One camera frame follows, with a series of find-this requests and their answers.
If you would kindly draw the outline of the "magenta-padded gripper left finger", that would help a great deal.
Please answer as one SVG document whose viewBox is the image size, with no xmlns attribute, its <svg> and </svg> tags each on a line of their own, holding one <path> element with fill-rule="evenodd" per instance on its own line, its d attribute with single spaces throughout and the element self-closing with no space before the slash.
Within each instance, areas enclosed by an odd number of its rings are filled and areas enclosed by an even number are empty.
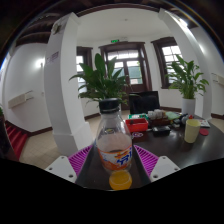
<svg viewBox="0 0 224 224">
<path fill-rule="evenodd" d="M 59 156 L 46 168 L 46 171 L 74 183 L 77 180 L 91 149 L 92 145 L 89 145 L 78 150 L 69 157 L 64 155 Z"/>
</svg>

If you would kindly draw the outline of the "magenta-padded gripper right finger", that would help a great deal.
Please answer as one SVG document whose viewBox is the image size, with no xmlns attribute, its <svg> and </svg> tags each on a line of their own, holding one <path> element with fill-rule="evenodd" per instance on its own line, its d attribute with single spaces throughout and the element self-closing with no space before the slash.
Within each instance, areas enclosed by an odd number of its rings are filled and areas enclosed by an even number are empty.
<svg viewBox="0 0 224 224">
<path fill-rule="evenodd" d="M 157 181 L 180 170 L 167 156 L 158 157 L 137 145 L 135 145 L 134 148 L 151 182 Z"/>
</svg>

